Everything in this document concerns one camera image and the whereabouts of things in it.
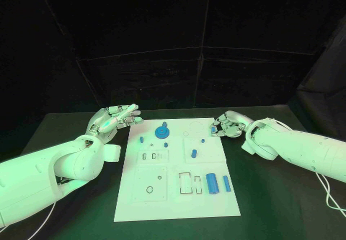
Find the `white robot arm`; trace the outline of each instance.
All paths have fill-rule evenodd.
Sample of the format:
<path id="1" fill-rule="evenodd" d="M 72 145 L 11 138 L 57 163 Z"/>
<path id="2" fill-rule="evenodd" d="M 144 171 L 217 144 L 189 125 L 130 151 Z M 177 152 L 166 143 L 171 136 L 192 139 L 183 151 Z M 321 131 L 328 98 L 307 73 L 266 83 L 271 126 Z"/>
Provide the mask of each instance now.
<path id="1" fill-rule="evenodd" d="M 102 108 L 88 122 L 85 135 L 0 163 L 0 228 L 83 186 L 98 176 L 104 161 L 119 160 L 121 147 L 106 143 L 117 129 L 143 123 L 137 109 L 135 104 Z"/>
<path id="2" fill-rule="evenodd" d="M 242 131 L 241 148 L 249 154 L 256 153 L 266 160 L 279 155 L 291 164 L 346 183 L 346 142 L 295 131 L 275 119 L 254 121 L 241 113 L 226 111 L 210 126 L 212 135 L 235 138 Z"/>

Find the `blue disc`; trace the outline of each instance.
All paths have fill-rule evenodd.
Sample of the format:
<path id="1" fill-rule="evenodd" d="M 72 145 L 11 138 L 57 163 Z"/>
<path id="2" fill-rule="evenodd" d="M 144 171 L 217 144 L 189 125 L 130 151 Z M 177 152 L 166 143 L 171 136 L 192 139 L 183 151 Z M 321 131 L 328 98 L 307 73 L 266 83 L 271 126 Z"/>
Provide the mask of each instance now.
<path id="1" fill-rule="evenodd" d="M 160 126 L 155 130 L 154 130 L 154 135 L 158 139 L 164 139 L 168 135 L 170 135 L 170 130 L 166 126 Z"/>

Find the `white board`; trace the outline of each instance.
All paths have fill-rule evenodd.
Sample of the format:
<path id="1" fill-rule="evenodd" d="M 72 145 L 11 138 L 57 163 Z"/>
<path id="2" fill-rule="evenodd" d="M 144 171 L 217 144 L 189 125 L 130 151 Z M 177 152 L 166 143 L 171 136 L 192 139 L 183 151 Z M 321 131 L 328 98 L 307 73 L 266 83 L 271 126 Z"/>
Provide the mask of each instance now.
<path id="1" fill-rule="evenodd" d="M 241 215 L 222 141 L 210 135 L 213 121 L 213 118 L 145 120 L 130 127 L 114 222 Z M 163 122 L 168 137 L 158 139 L 154 132 Z M 217 194 L 209 194 L 209 173 L 216 175 Z"/>

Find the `table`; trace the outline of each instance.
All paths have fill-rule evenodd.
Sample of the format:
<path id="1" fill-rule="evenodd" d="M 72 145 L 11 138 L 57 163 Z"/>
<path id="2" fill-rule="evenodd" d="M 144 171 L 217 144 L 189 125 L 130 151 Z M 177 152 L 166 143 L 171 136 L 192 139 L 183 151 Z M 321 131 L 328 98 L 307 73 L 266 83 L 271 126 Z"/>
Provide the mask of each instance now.
<path id="1" fill-rule="evenodd" d="M 217 117 L 232 110 L 254 120 L 266 117 L 304 130 L 287 105 L 141 111 L 144 119 Z M 85 133 L 93 112 L 49 113 L 30 138 L 23 154 L 72 141 Z M 109 144 L 121 145 L 119 162 L 105 162 L 99 176 L 73 191 L 56 206 L 34 239 L 154 240 L 154 239 L 344 239 L 341 214 L 326 206 L 326 192 L 311 171 L 285 162 L 248 154 L 243 135 L 222 137 L 241 216 L 114 222 L 130 128 L 122 128 Z M 346 183 L 328 181 L 331 195 L 346 206 Z M 1 239 L 24 240 L 33 234 L 50 206 L 0 233 Z"/>

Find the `hole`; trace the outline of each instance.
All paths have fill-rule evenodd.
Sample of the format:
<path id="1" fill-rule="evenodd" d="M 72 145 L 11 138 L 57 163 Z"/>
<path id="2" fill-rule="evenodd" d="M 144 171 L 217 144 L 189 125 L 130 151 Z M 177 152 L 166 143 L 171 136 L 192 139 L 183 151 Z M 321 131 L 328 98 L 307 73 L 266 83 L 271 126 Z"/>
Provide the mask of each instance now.
<path id="1" fill-rule="evenodd" d="M 147 192 L 148 194 L 153 192 L 153 187 L 151 187 L 151 186 L 148 186 L 148 187 L 145 188 L 145 192 Z"/>

